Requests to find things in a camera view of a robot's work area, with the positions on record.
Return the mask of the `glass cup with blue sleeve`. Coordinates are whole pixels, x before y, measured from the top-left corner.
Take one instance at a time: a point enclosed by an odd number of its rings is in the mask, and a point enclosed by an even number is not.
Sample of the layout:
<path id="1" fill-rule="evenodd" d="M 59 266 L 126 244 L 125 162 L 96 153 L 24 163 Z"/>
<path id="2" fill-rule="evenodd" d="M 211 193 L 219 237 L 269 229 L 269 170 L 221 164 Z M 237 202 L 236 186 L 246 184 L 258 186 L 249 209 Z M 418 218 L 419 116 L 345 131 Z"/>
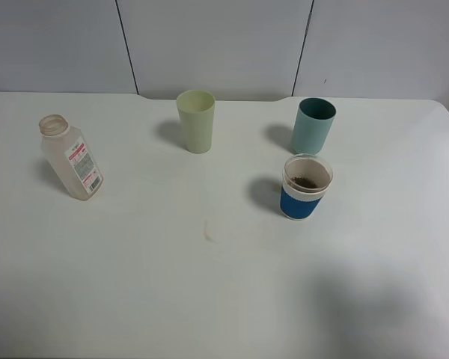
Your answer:
<path id="1" fill-rule="evenodd" d="M 308 218 L 332 183 L 331 166 L 319 156 L 300 153 L 284 164 L 280 209 L 293 220 Z"/>

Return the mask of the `translucent plastic drink bottle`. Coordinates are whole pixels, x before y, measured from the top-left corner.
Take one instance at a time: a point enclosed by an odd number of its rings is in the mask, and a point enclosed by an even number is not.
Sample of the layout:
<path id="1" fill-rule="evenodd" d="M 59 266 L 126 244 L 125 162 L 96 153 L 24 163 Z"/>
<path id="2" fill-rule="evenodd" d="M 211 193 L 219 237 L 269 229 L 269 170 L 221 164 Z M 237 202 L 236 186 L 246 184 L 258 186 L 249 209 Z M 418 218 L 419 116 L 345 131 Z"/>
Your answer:
<path id="1" fill-rule="evenodd" d="M 89 200 L 103 184 L 103 175 L 80 129 L 59 114 L 39 122 L 40 148 L 69 195 Z"/>

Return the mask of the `pale green plastic cup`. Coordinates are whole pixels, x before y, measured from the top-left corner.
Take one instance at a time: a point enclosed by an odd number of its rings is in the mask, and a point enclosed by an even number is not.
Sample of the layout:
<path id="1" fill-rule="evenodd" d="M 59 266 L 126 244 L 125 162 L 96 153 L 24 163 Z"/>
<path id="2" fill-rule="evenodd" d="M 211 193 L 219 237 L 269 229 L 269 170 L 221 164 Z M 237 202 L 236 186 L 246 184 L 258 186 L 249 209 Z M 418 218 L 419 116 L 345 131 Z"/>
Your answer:
<path id="1" fill-rule="evenodd" d="M 186 149 L 195 154 L 212 145 L 215 97 L 204 90 L 188 90 L 176 100 Z"/>

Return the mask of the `teal plastic cup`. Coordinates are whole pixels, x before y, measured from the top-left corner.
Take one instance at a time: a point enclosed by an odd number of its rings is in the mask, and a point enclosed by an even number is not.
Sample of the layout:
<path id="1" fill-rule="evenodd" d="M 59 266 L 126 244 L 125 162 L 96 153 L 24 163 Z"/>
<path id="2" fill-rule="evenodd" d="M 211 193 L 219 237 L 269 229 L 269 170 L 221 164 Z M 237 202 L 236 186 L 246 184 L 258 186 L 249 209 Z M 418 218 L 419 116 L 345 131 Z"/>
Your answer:
<path id="1" fill-rule="evenodd" d="M 311 97 L 299 103 L 291 137 L 294 153 L 316 155 L 323 148 L 337 111 L 329 101 Z"/>

